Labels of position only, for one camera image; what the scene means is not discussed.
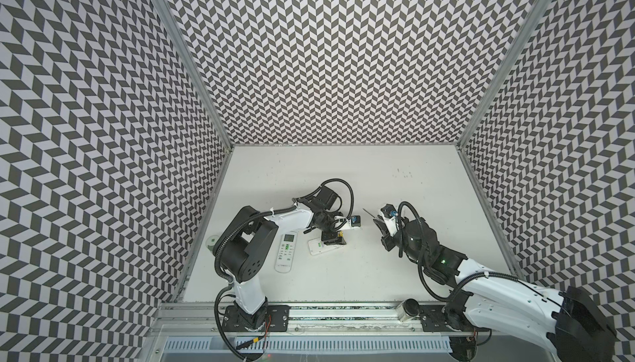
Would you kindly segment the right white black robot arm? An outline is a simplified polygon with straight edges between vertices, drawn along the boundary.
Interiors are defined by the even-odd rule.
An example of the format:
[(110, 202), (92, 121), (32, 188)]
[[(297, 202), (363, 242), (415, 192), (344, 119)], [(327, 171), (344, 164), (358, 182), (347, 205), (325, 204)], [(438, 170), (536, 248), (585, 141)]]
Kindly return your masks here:
[(443, 304), (451, 328), (490, 329), (542, 347), (561, 361), (610, 361), (617, 332), (590, 294), (530, 284), (443, 246), (421, 217), (387, 204), (373, 219), (387, 251), (417, 266), (426, 291)]

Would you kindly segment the white ventilation grille strip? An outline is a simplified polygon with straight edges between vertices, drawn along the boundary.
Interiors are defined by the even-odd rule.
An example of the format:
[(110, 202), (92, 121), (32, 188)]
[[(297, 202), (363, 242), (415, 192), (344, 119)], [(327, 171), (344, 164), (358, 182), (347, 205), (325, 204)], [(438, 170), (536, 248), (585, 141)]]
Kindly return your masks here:
[[(219, 337), (170, 337), (167, 354), (219, 353), (228, 348)], [(300, 355), (442, 354), (451, 352), (447, 337), (271, 337), (241, 349), (242, 354)]]

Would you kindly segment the middle cylinder black cap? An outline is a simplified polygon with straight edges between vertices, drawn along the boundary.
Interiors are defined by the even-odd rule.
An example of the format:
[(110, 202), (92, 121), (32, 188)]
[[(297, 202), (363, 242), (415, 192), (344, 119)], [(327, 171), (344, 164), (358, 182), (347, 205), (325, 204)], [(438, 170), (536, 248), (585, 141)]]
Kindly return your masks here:
[(420, 306), (415, 299), (406, 299), (395, 308), (397, 319), (400, 322), (409, 322), (420, 316)]

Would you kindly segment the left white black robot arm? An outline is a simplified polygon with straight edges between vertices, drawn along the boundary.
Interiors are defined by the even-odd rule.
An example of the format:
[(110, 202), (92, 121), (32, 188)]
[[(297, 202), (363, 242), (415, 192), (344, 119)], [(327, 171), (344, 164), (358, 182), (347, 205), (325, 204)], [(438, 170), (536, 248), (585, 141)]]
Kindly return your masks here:
[(288, 208), (263, 212), (251, 206), (241, 208), (212, 249), (216, 274), (228, 281), (235, 294), (233, 307), (240, 325), (254, 331), (268, 322), (268, 299), (258, 273), (275, 237), (319, 230), (324, 246), (344, 245), (342, 230), (351, 223), (354, 203), (349, 183), (330, 179), (311, 193), (294, 198)]

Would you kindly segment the aluminium mounting rail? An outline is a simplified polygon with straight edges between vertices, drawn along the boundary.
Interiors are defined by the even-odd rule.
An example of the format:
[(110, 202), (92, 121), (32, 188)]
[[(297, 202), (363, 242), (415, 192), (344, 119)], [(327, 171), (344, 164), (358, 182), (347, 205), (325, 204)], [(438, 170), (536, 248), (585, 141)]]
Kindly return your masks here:
[[(228, 306), (232, 304), (224, 301), (216, 308), (211, 302), (180, 302), (167, 303), (160, 307), (155, 322), (150, 327), (149, 337), (174, 336), (204, 336), (217, 335), (223, 330), (221, 317)], [(472, 337), (476, 334), (469, 332), (425, 332), (419, 318), (409, 322), (397, 319), (395, 308), (397, 302), (273, 302), (270, 305), (289, 305), (289, 324), (286, 332), (226, 332), (228, 337), (267, 334), (296, 336), (383, 336), (383, 335), (425, 335), (448, 337)], [(219, 311), (219, 319), (215, 318), (215, 311)], [(467, 318), (476, 327), (494, 329), (494, 322), (486, 323), (489, 316), (507, 318), (517, 323), (522, 329), (533, 329), (539, 323), (537, 318), (513, 317), (504, 308), (480, 299), (476, 302), (476, 316)]]

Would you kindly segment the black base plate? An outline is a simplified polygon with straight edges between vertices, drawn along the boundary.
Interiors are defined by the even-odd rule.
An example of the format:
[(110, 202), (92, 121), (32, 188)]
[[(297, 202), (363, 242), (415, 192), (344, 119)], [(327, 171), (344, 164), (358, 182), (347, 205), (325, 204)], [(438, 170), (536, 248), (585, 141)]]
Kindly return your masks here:
[(464, 313), (452, 309), (447, 311), (446, 306), (440, 303), (420, 304), (419, 320), (425, 332), (489, 333), (489, 328), (474, 326)]
[(226, 332), (286, 332), (289, 324), (289, 305), (264, 304), (254, 314), (248, 314), (238, 305), (228, 306), (221, 317)]

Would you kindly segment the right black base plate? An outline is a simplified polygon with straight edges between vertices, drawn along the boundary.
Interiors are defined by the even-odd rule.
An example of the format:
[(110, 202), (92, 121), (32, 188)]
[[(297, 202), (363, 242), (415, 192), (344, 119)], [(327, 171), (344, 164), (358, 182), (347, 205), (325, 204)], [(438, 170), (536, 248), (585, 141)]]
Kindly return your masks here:
[(419, 320), (425, 332), (489, 333), (489, 328), (474, 326), (464, 313), (452, 309), (447, 311), (446, 306), (440, 303), (420, 304)]

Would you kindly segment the white remote control handled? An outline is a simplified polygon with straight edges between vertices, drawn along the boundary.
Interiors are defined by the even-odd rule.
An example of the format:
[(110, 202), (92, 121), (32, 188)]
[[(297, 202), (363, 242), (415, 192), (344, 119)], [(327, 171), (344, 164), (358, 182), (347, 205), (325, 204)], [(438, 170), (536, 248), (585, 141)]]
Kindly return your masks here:
[(344, 246), (345, 244), (326, 245), (320, 238), (314, 238), (308, 241), (309, 254), (311, 254), (311, 256), (320, 256), (341, 249)]

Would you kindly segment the white remote with green buttons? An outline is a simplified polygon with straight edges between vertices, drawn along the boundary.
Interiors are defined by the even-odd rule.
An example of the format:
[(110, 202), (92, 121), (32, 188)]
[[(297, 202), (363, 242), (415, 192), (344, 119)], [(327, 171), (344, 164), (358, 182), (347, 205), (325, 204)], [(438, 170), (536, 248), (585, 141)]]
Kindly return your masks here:
[(280, 274), (287, 274), (291, 271), (294, 262), (297, 239), (297, 231), (289, 232), (281, 236), (279, 250), (275, 259), (276, 272)]

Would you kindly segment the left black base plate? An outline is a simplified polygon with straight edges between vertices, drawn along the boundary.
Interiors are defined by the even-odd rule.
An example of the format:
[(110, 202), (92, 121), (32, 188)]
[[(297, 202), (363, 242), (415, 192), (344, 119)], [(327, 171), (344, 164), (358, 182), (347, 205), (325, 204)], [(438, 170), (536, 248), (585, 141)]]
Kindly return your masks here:
[(238, 305), (228, 306), (221, 317), (226, 332), (286, 332), (289, 324), (289, 305), (264, 304), (254, 314), (248, 314)]

